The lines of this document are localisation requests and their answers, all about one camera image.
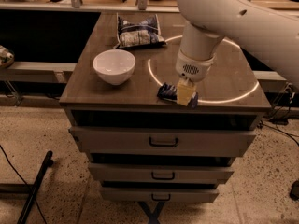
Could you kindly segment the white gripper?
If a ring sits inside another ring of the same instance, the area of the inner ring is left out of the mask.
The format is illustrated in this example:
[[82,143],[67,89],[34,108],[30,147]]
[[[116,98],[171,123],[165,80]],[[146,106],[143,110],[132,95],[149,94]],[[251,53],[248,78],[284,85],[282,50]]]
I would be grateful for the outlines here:
[[176,71],[182,77],[177,84],[177,103],[180,105],[196,105],[197,92],[193,82],[203,80],[210,70],[214,58],[198,61],[189,58],[182,51],[178,52]]

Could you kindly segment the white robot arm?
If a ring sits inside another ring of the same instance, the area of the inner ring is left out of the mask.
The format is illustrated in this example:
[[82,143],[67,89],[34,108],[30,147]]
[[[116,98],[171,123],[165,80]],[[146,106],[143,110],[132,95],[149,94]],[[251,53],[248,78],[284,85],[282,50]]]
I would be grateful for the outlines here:
[[299,20],[248,0],[177,0],[186,20],[176,70],[203,80],[227,37],[299,89]]

